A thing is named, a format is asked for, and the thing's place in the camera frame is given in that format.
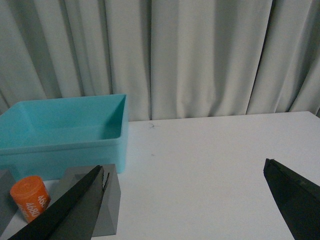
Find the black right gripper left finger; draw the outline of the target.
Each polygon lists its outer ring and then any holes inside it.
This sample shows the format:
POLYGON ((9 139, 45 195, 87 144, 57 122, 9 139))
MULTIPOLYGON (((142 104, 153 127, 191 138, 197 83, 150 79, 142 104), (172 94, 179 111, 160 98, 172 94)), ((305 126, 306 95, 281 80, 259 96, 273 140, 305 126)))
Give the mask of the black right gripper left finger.
POLYGON ((104 168, 95 166, 11 240, 89 240, 104 195, 104 168))

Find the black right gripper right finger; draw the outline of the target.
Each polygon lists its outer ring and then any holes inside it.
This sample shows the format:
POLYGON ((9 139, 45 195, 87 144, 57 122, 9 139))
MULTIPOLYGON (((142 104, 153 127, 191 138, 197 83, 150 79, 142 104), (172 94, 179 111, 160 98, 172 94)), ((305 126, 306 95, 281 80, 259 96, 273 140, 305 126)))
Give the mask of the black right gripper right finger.
POLYGON ((274 159, 266 159, 263 175, 295 240, 320 238, 320 186, 274 159))

